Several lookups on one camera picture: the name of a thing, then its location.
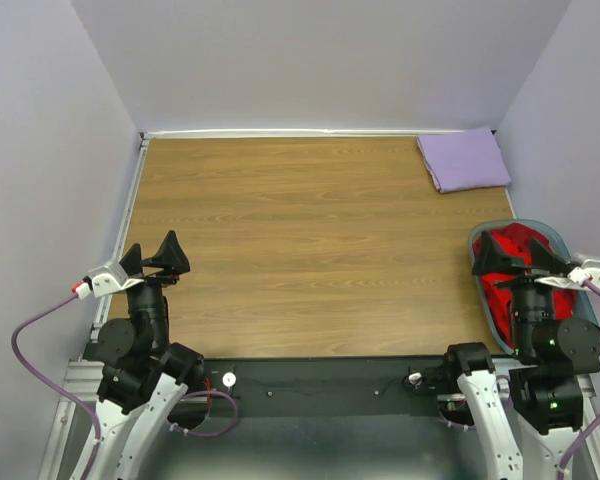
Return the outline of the bright red t shirt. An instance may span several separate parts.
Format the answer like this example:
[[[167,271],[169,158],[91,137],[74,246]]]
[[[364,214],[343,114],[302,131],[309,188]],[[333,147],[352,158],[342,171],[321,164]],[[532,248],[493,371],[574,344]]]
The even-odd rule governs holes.
[[[543,232],[519,222],[481,228],[471,247],[472,274],[505,352],[530,355],[531,337],[539,326],[573,316],[575,291],[551,285],[572,264]]]

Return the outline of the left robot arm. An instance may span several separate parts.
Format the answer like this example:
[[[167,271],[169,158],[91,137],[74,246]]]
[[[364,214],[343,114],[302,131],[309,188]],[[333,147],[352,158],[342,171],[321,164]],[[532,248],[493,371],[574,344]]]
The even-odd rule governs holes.
[[[80,298],[123,293],[128,315],[100,328],[94,357],[102,378],[96,391],[97,424],[71,474],[74,479],[135,479],[170,410],[194,393],[204,373],[198,352],[169,340],[164,288],[189,272],[174,231],[143,257],[133,244],[121,260],[91,270],[74,291]]]

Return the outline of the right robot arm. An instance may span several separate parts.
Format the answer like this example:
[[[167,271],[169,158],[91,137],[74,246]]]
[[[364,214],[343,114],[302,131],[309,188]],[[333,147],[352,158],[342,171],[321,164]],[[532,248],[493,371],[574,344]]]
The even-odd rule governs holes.
[[[538,239],[528,258],[505,252],[483,231],[472,268],[476,276],[507,274],[498,288],[511,293],[513,356],[509,397],[521,436],[511,429],[492,357],[480,343],[448,347],[440,379],[465,399],[491,479],[564,479],[580,441],[584,395],[578,378],[600,371],[600,327],[583,318],[559,320],[553,293],[600,290],[600,262],[568,261]]]

